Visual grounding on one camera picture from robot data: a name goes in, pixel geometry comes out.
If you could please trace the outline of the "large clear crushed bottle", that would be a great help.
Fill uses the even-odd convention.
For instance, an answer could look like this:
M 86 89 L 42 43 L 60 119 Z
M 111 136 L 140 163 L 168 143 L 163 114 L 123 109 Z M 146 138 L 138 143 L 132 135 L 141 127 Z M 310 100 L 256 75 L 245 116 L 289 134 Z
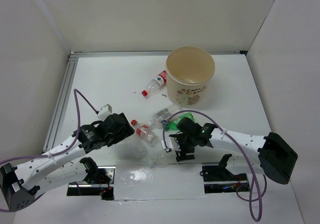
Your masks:
M 154 155 L 152 155 L 148 159 L 148 165 L 150 168 L 162 168 L 166 167 L 170 164 L 176 163 L 176 155 L 172 152 L 166 153 L 166 152 L 159 152 Z

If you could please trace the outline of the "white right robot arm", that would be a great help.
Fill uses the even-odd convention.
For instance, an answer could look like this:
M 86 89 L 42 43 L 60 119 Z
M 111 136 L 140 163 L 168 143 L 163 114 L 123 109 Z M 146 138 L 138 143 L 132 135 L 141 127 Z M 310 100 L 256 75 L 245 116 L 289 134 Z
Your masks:
M 219 162 L 218 174 L 224 180 L 250 173 L 265 175 L 279 184 L 288 184 L 298 154 L 276 134 L 248 135 L 206 123 L 200 126 L 185 117 L 178 123 L 178 132 L 162 142 L 166 151 L 174 150 L 178 162 L 193 160 L 195 147 L 228 150 Z

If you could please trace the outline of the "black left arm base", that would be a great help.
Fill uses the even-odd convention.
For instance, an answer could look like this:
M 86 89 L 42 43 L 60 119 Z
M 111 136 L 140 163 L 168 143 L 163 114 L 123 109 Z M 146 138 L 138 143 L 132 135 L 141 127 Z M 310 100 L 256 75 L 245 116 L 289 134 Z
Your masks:
M 80 163 L 85 167 L 84 180 L 71 182 L 67 196 L 99 196 L 101 200 L 114 200 L 115 166 L 98 166 L 90 157 L 84 157 Z

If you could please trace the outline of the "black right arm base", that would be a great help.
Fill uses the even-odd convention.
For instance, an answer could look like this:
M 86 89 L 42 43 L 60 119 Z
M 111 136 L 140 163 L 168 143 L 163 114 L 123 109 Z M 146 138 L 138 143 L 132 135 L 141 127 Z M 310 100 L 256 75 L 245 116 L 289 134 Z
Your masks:
M 203 178 L 205 194 L 231 193 L 236 192 L 237 188 L 239 192 L 250 191 L 246 174 L 234 175 L 226 169 L 227 161 L 231 157 L 231 154 L 225 154 L 219 163 L 202 166 L 199 174 Z

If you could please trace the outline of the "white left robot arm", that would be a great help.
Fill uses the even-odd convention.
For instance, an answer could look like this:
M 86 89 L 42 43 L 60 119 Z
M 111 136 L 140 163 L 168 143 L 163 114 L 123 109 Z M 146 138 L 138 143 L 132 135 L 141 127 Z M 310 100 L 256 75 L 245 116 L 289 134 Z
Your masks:
M 124 114 L 111 114 L 105 120 L 81 126 L 68 139 L 40 158 L 0 168 L 0 189 L 8 212 L 20 211 L 49 190 L 65 184 L 99 180 L 110 182 L 105 171 L 87 156 L 94 150 L 110 147 L 134 134 Z

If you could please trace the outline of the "clear bottle white cap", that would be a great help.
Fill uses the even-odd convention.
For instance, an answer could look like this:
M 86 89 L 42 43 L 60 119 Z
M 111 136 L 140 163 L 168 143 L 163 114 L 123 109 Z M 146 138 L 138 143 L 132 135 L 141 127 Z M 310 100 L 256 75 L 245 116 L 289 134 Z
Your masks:
M 120 156 L 123 159 L 141 160 L 148 155 L 148 150 L 142 140 L 137 136 L 132 136 L 121 142 Z

